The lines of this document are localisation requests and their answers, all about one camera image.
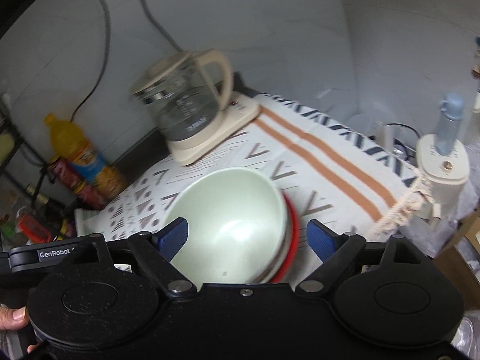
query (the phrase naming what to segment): tablecloth fringe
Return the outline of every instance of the tablecloth fringe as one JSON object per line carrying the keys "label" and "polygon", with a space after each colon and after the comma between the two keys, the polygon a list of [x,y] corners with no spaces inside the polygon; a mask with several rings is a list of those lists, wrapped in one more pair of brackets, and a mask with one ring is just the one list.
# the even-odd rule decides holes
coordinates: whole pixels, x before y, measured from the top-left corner
{"label": "tablecloth fringe", "polygon": [[415,212],[419,211],[425,202],[431,200],[429,180],[419,169],[414,168],[414,171],[417,178],[410,186],[409,192],[390,209],[387,215],[375,223],[366,234],[367,240],[385,242],[396,232],[397,226],[406,226]]}

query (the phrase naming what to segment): cardboard box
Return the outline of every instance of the cardboard box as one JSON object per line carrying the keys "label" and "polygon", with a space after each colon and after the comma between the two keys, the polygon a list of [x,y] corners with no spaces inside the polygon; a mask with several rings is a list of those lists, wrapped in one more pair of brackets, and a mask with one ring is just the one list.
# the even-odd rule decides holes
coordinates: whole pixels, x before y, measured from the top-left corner
{"label": "cardboard box", "polygon": [[480,310],[480,282],[455,245],[466,237],[480,253],[480,210],[462,221],[460,228],[433,260],[435,266],[462,294],[466,310]]}

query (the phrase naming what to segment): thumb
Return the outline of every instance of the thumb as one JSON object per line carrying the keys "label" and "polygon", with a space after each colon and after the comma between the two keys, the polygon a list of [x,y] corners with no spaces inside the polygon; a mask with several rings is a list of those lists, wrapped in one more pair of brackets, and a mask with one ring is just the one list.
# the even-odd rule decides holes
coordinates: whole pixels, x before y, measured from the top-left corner
{"label": "thumb", "polygon": [[18,330],[28,324],[25,307],[18,310],[0,307],[0,330]]}

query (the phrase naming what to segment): black and white stripe pattern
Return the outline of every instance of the black and white stripe pattern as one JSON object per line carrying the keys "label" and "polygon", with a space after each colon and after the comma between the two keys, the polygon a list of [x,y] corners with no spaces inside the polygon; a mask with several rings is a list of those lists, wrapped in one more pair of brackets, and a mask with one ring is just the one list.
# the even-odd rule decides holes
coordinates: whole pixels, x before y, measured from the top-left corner
{"label": "black and white stripe pattern", "polygon": [[306,117],[315,123],[329,128],[332,131],[336,131],[338,135],[344,137],[345,140],[350,142],[354,147],[357,147],[358,149],[362,150],[366,155],[369,155],[378,162],[382,162],[386,167],[391,169],[397,177],[402,179],[406,187],[410,187],[410,185],[417,178],[415,174],[410,171],[410,169],[408,169],[405,162],[390,154],[381,146],[378,146],[375,142],[368,139],[366,136],[352,130],[350,127],[339,123],[327,114],[311,107],[301,105],[296,101],[284,99],[283,97],[277,95],[272,95],[270,93],[260,94],[263,96],[268,96],[277,103],[285,105],[285,107],[292,109],[292,111],[299,114],[300,116]]}

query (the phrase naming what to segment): kettle handle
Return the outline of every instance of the kettle handle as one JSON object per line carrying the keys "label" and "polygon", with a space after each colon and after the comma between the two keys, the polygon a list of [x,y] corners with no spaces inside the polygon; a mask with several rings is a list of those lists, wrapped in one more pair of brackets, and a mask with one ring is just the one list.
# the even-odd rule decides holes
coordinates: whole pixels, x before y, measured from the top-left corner
{"label": "kettle handle", "polygon": [[210,49],[194,56],[198,66],[202,67],[211,63],[216,63],[222,72],[222,89],[218,94],[217,100],[220,110],[224,110],[229,105],[230,97],[233,91],[233,71],[232,66],[222,52]]}

